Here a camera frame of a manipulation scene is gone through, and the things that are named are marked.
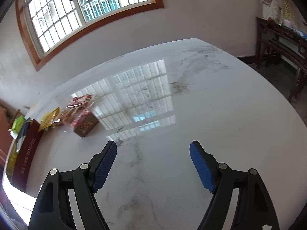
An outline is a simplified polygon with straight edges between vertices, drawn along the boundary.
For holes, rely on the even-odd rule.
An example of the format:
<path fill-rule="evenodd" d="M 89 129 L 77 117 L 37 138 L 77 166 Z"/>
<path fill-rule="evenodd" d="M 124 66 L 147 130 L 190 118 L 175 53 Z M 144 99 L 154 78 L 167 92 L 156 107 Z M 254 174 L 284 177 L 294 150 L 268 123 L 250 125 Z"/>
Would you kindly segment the red and gold tin box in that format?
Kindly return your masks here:
<path fill-rule="evenodd" d="M 10 147 L 5 174 L 12 186 L 25 192 L 31 164 L 43 131 L 35 119 L 28 119 Z"/>

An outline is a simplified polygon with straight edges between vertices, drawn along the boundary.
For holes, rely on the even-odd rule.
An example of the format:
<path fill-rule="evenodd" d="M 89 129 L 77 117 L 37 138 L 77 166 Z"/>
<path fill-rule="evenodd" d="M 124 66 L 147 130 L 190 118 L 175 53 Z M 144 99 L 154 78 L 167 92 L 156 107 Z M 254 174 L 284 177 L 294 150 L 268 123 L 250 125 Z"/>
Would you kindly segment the wood framed window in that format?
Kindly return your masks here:
<path fill-rule="evenodd" d="M 164 7 L 162 0 L 16 0 L 21 38 L 35 70 L 88 33 Z"/>

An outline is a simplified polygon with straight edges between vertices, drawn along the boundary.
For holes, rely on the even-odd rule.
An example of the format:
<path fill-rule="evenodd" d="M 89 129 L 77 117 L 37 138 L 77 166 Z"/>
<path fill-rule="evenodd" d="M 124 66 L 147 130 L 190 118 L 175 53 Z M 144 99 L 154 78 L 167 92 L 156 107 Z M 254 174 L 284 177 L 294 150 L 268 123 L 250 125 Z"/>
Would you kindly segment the yellow foil snack bag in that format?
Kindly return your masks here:
<path fill-rule="evenodd" d="M 46 113 L 40 121 L 39 132 L 51 127 L 53 121 L 58 116 L 59 112 L 60 112 L 60 107 L 57 107 L 52 112 Z"/>

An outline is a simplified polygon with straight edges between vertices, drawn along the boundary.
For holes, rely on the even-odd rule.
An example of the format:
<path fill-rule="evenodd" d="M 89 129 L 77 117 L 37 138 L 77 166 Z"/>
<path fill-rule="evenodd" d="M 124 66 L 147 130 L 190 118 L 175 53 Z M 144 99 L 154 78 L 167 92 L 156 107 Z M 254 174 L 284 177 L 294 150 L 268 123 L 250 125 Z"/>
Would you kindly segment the red brown snack box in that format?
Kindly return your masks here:
<path fill-rule="evenodd" d="M 97 117 L 90 110 L 85 109 L 71 123 L 71 127 L 74 133 L 84 138 L 98 123 Z"/>

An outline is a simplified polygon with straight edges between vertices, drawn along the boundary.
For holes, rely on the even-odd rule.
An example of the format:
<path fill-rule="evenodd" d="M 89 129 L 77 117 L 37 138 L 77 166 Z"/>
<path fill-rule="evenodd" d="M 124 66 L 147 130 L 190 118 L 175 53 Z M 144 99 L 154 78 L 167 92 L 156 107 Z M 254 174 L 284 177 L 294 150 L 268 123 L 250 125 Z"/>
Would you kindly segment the red clear snack packet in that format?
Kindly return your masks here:
<path fill-rule="evenodd" d="M 89 108 L 95 102 L 94 94 L 85 94 L 79 97 L 74 97 L 68 103 L 67 108 Z"/>

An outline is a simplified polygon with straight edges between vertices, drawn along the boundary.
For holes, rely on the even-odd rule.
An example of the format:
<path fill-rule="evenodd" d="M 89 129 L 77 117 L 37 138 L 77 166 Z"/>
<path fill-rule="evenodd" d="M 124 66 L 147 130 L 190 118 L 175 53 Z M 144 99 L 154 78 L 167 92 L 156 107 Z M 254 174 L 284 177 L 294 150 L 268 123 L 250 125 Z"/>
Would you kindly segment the orange fried twist packet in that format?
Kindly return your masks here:
<path fill-rule="evenodd" d="M 67 108 L 61 111 L 53 120 L 52 126 L 55 128 L 68 124 L 69 122 L 71 122 L 73 116 L 75 115 L 75 112 L 76 110 L 73 108 Z"/>

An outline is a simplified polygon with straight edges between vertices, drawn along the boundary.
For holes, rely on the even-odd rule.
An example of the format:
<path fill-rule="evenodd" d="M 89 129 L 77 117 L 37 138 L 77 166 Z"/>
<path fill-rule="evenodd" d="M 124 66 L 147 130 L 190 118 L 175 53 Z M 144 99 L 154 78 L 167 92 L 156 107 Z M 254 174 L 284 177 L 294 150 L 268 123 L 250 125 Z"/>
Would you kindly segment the green tissue pack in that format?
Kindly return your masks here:
<path fill-rule="evenodd" d="M 19 115 L 16 117 L 12 123 L 12 125 L 9 128 L 10 135 L 12 136 L 13 139 L 16 139 L 23 124 L 25 122 L 25 118 L 23 115 Z"/>

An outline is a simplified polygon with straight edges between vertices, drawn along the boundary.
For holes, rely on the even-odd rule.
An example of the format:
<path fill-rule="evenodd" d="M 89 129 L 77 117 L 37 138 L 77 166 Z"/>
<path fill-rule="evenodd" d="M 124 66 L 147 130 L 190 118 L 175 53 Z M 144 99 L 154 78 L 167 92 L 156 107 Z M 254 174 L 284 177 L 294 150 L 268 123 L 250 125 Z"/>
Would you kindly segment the dark wooden side table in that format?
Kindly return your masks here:
<path fill-rule="evenodd" d="M 295 79 L 288 101 L 297 99 L 306 84 L 306 39 L 295 31 L 257 17 L 256 67 L 262 63 L 269 66 L 272 61 L 282 60 L 295 69 Z"/>

